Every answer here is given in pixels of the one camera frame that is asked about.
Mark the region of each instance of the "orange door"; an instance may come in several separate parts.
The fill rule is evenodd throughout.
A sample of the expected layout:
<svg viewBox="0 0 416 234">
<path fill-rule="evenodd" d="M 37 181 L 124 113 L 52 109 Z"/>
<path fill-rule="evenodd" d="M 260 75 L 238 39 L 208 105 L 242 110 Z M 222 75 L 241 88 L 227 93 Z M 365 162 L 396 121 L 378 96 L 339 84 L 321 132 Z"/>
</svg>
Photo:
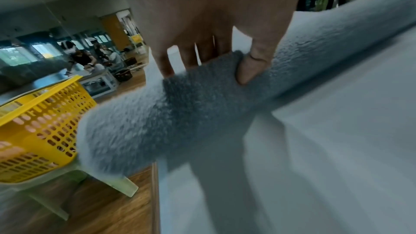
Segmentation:
<svg viewBox="0 0 416 234">
<path fill-rule="evenodd" d="M 118 50 L 123 51 L 125 47 L 131 45 L 129 37 L 124 33 L 123 26 L 116 15 L 109 15 L 100 19 L 105 31 Z"/>
</svg>

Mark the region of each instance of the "plastic basket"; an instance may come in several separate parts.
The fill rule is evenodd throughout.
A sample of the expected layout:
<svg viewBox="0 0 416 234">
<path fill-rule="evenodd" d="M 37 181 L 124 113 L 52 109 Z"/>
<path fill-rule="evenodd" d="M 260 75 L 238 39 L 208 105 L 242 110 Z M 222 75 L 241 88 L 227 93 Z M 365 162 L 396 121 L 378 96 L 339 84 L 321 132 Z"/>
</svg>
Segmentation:
<svg viewBox="0 0 416 234">
<path fill-rule="evenodd" d="M 96 105 L 74 76 L 0 106 L 0 183 L 19 183 L 76 157 L 81 116 Z"/>
</svg>

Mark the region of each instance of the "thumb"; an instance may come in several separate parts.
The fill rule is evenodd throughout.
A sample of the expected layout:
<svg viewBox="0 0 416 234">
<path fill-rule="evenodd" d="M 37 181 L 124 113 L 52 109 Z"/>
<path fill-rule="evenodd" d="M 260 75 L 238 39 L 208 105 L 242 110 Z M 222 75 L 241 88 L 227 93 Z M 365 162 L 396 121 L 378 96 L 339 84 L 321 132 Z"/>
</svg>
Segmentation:
<svg viewBox="0 0 416 234">
<path fill-rule="evenodd" d="M 237 68 L 236 80 L 239 84 L 247 84 L 271 66 L 278 42 L 253 39 L 250 53 L 245 55 Z"/>
</svg>

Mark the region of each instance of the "basket rim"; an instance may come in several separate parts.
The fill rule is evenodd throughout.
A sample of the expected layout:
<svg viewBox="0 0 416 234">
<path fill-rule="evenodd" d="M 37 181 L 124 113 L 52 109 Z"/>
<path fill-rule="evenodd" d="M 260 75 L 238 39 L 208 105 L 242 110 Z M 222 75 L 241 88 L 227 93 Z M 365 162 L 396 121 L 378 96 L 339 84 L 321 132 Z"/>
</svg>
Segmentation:
<svg viewBox="0 0 416 234">
<path fill-rule="evenodd" d="M 49 91 L 47 91 L 46 93 L 36 97 L 35 99 L 31 100 L 30 103 L 28 104 L 24 104 L 22 106 L 20 106 L 19 108 L 7 113 L 6 115 L 4 115 L 3 117 L 0 117 L 0 126 L 3 126 L 5 124 L 7 124 L 8 122 L 12 121 L 14 118 L 18 117 L 19 115 L 25 113 L 27 110 L 29 110 L 30 108 L 36 106 L 37 104 L 39 104 L 40 102 L 43 102 L 44 100 L 46 100 L 47 98 L 51 97 L 52 95 L 55 95 L 56 93 L 58 93 L 60 90 L 62 90 L 63 88 L 75 83 L 76 81 L 78 81 L 79 79 L 81 79 L 82 76 L 76 75 L 73 76 L 71 78 L 69 78 L 66 81 L 61 82 L 60 84 L 55 84 L 56 86 L 52 89 L 50 89 Z M 8 101 L 7 103 L 10 103 L 18 98 L 20 98 L 23 95 L 28 95 L 30 93 L 33 93 L 37 90 L 41 90 L 44 89 L 46 87 L 40 88 L 40 89 L 36 89 L 30 92 L 27 92 L 25 94 L 16 96 L 15 98 L 13 98 L 11 101 Z"/>
</svg>

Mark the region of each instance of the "fuzzy fabric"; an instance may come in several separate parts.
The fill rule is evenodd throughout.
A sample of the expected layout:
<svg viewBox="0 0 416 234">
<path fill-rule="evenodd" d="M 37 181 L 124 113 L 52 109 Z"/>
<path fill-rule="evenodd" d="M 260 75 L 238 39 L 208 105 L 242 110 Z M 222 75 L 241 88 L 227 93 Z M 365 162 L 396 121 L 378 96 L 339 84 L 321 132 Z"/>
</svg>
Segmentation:
<svg viewBox="0 0 416 234">
<path fill-rule="evenodd" d="M 80 161 L 130 175 L 415 22 L 416 0 L 357 0 L 297 21 L 271 69 L 247 86 L 234 79 L 243 53 L 233 52 L 92 109 L 78 127 Z"/>
</svg>

